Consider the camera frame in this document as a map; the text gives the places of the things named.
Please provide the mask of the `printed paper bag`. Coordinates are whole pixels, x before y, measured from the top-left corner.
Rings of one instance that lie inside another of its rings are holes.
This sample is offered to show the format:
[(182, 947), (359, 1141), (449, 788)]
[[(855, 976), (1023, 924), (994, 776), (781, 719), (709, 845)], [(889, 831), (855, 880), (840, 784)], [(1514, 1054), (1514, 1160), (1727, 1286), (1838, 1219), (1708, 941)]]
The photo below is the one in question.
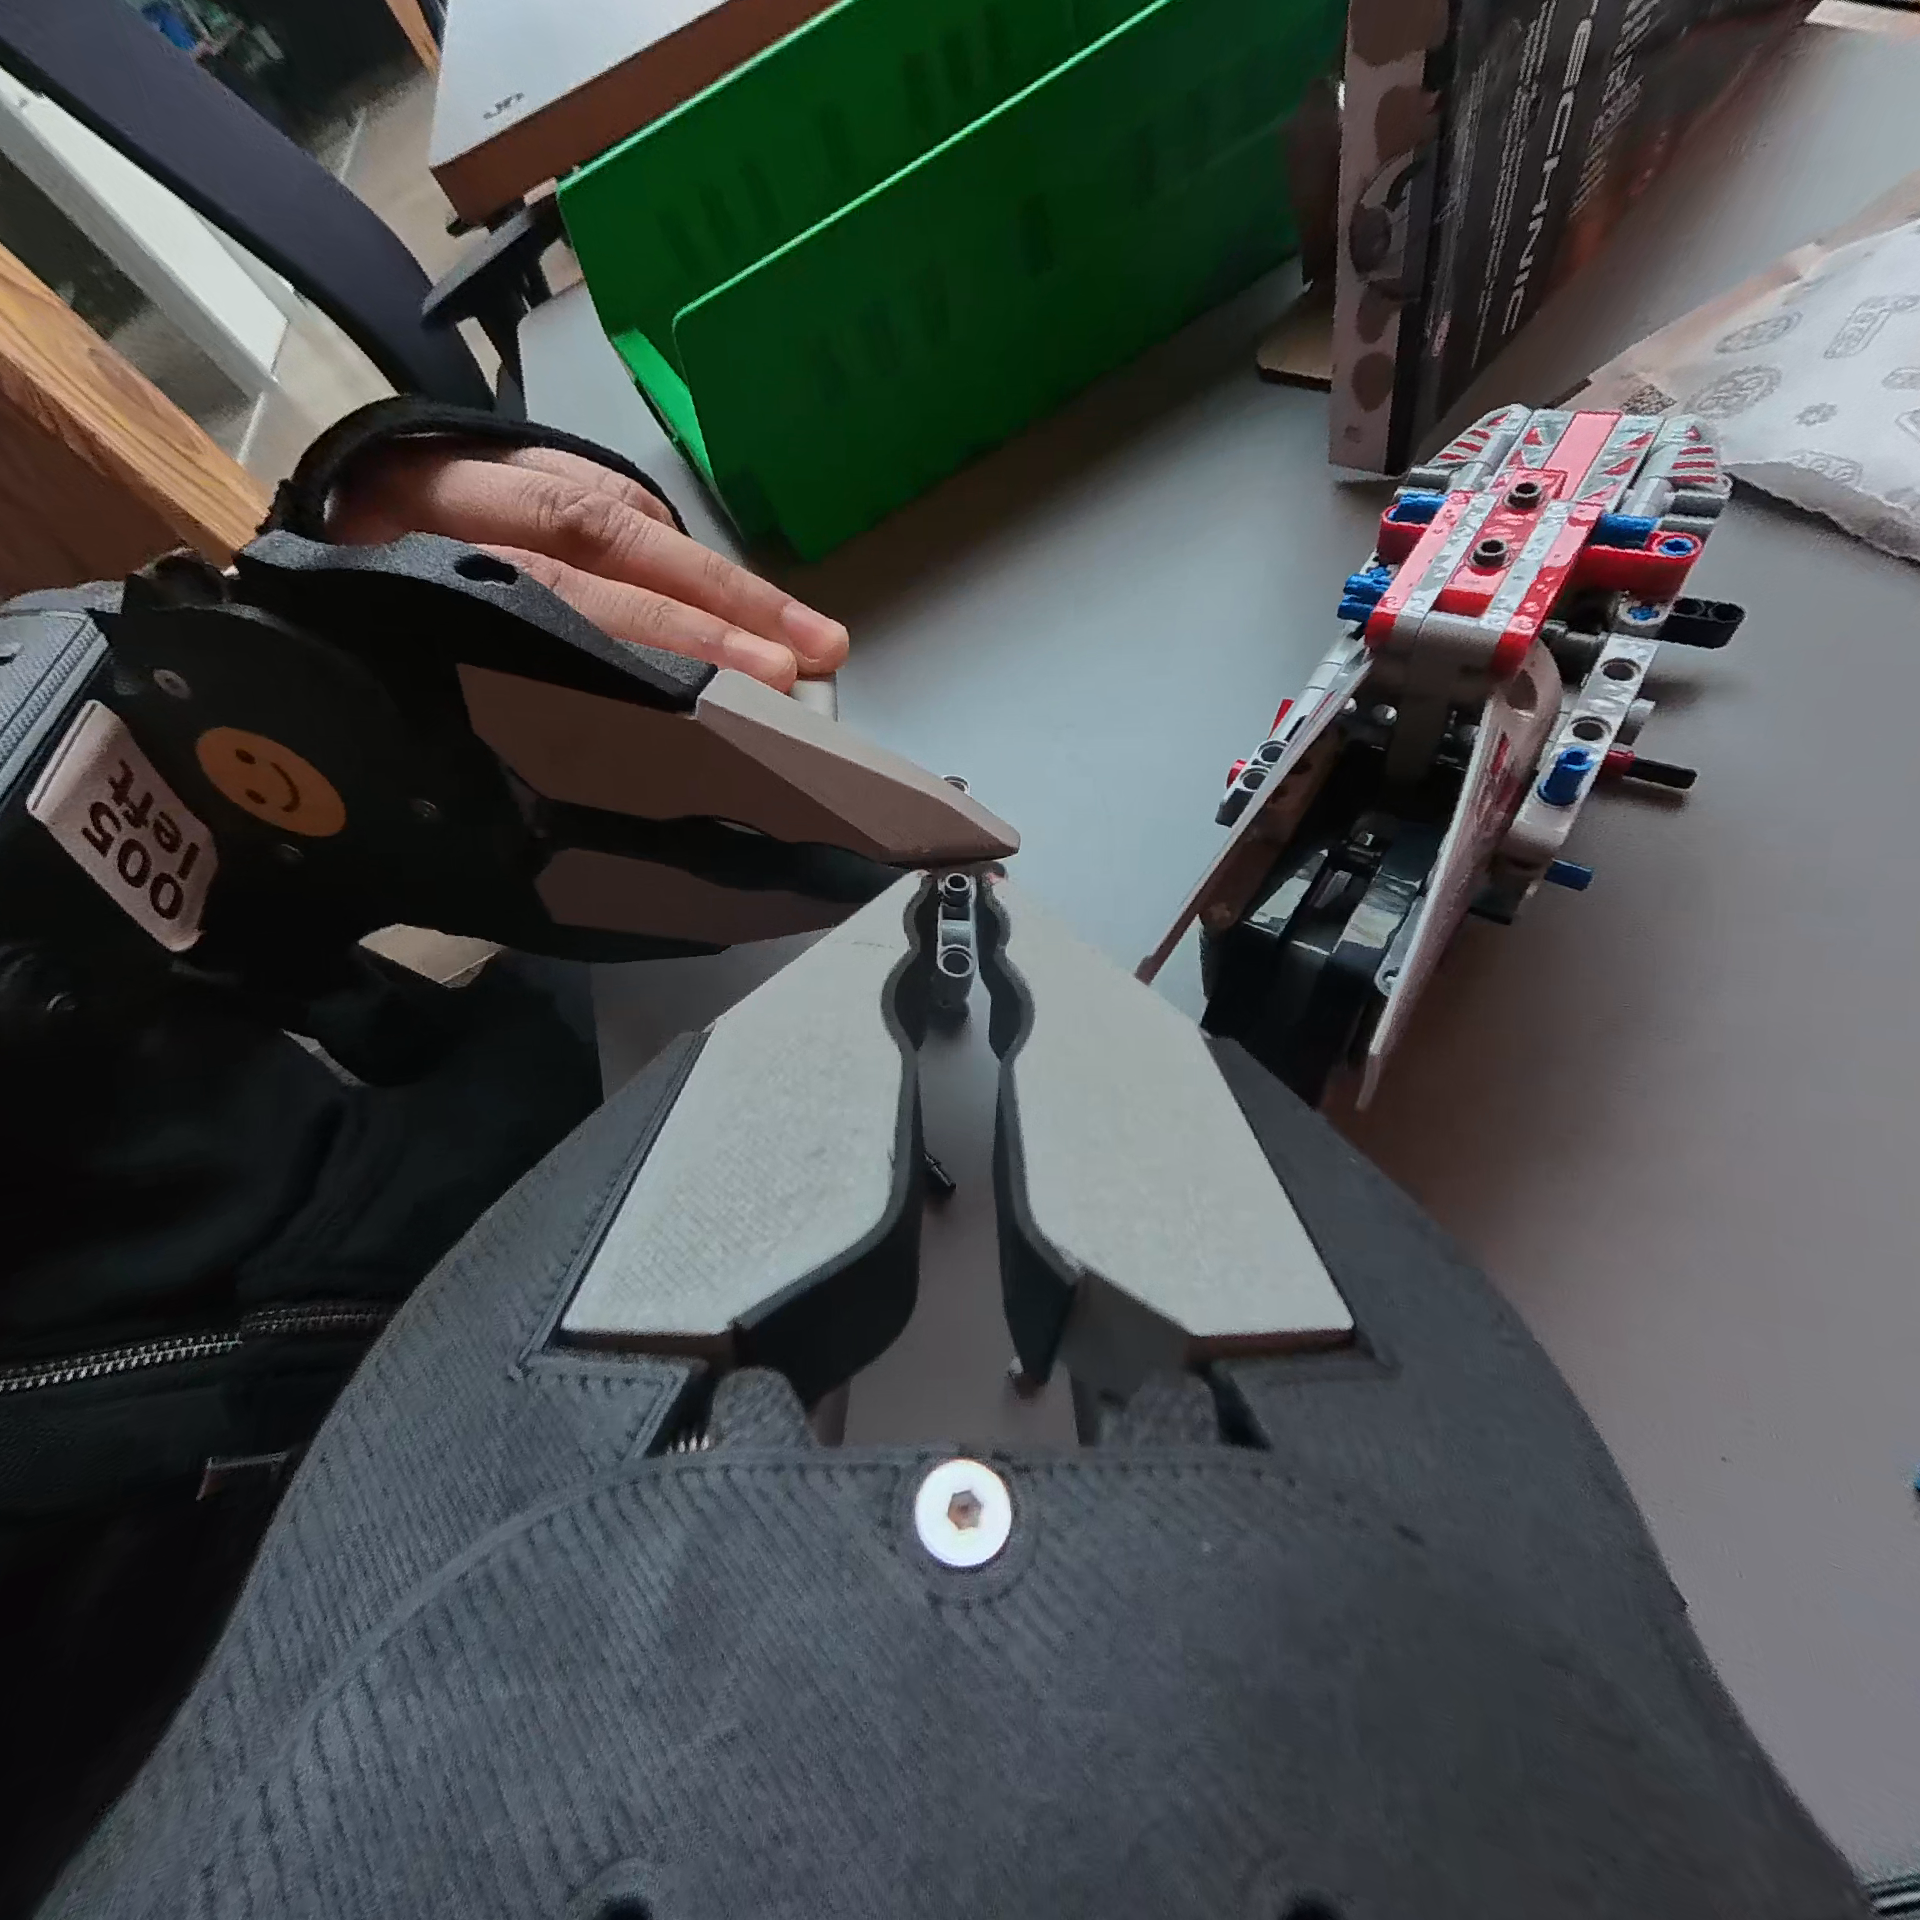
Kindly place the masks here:
[(1917, 559), (1916, 202), (1790, 252), (1574, 398), (1696, 415), (1734, 480)]

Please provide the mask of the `black lego set box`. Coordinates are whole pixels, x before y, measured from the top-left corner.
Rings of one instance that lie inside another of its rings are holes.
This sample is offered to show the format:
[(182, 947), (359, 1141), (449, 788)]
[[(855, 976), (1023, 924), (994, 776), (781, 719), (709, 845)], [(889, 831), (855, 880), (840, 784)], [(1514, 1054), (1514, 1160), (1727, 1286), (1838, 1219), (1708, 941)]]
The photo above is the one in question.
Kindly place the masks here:
[(1327, 464), (1402, 474), (1813, 11), (1350, 3), (1282, 136), (1327, 317)]

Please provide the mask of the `green plastic bin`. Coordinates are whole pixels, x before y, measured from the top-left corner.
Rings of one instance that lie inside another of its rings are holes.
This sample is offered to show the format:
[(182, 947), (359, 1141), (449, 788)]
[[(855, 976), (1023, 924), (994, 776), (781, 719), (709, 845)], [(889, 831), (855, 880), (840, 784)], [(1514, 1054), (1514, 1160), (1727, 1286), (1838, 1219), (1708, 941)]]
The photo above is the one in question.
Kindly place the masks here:
[(616, 356), (751, 539), (874, 525), (1296, 247), (1337, 3), (849, 3), (559, 183)]

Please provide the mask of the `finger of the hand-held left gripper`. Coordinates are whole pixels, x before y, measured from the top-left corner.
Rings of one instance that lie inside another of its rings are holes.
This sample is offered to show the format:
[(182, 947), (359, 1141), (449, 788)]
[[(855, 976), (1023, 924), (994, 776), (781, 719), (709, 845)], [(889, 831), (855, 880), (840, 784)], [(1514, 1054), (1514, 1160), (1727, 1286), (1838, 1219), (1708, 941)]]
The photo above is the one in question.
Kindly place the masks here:
[(764, 831), (548, 835), (527, 845), (527, 880), (553, 924), (709, 949), (834, 927), (911, 870), (911, 860)]
[(460, 668), (471, 732), (537, 795), (652, 822), (713, 818), (898, 868), (1020, 851), (966, 790), (729, 668), (660, 711)]

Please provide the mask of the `black office chair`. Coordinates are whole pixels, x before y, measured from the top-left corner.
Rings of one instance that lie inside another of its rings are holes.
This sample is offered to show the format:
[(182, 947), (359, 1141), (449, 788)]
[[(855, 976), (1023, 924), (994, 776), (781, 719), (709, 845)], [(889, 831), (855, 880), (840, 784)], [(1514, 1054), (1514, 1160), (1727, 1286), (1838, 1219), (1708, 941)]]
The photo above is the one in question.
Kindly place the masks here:
[(519, 325), (551, 296), (554, 195), (429, 283), (360, 198), (127, 6), (4, 3), (2, 44), (7, 70), (290, 280), (398, 392), (522, 415)]

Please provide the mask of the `red grey lego vehicle model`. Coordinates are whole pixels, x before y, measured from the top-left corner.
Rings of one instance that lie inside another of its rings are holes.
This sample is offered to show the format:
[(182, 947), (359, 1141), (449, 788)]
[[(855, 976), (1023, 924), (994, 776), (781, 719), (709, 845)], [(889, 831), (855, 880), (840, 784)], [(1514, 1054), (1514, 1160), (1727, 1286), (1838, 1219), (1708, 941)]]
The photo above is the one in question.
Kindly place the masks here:
[(1370, 1102), (1466, 918), (1593, 883), (1566, 844), (1596, 788), (1692, 788), (1639, 747), (1646, 682), (1744, 622), (1686, 592), (1730, 499), (1692, 415), (1505, 405), (1408, 468), (1138, 976), (1198, 926), (1206, 1034), (1312, 1107), (1349, 1077)]

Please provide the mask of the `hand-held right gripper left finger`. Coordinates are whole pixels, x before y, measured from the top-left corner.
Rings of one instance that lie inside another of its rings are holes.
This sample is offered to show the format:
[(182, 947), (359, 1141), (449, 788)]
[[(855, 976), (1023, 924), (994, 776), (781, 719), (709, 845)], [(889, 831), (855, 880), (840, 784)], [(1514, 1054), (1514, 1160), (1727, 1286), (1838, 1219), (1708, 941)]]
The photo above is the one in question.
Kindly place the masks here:
[(910, 875), (705, 1026), (573, 1266), (562, 1349), (759, 1367), (814, 1407), (898, 1340), (925, 927)]

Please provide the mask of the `black zip jacket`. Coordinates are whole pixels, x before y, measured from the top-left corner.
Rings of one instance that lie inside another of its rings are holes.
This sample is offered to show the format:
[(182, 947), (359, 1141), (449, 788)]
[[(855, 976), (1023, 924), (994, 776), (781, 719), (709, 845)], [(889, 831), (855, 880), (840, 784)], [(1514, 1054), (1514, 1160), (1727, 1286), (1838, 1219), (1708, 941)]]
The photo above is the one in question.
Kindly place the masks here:
[(372, 1340), (601, 1096), (583, 966), (324, 983), (4, 939), (4, 1915), (150, 1754)]

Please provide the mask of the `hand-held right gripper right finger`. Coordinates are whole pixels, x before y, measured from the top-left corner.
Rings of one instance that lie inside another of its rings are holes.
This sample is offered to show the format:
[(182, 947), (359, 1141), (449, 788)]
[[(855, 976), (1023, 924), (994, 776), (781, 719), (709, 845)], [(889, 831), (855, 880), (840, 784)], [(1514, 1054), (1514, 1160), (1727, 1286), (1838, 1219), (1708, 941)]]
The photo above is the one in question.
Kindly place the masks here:
[(1074, 1437), (1265, 1440), (1223, 1360), (1345, 1350), (1327, 1264), (1194, 1024), (1013, 883), (988, 885), (1005, 1390)]

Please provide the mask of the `person's left hand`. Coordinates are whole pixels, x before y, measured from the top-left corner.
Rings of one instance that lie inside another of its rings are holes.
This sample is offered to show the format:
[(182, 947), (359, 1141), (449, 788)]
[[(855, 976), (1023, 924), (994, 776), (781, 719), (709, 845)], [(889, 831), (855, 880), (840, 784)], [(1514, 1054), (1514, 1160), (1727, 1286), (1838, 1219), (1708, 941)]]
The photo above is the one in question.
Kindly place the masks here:
[(644, 485), (575, 452), (408, 442), (357, 464), (327, 508), (338, 543), (476, 543), (614, 640), (790, 690), (847, 661), (847, 629), (671, 520)]

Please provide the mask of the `grey lego beam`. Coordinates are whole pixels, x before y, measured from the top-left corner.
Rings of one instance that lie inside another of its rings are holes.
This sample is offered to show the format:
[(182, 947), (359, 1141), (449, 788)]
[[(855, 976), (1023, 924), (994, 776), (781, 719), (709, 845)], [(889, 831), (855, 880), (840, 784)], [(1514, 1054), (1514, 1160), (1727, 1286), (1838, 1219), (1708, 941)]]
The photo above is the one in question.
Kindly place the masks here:
[(935, 892), (935, 947), (928, 978), (928, 1018), (953, 1031), (968, 1014), (975, 983), (978, 880), (968, 870), (948, 870)]

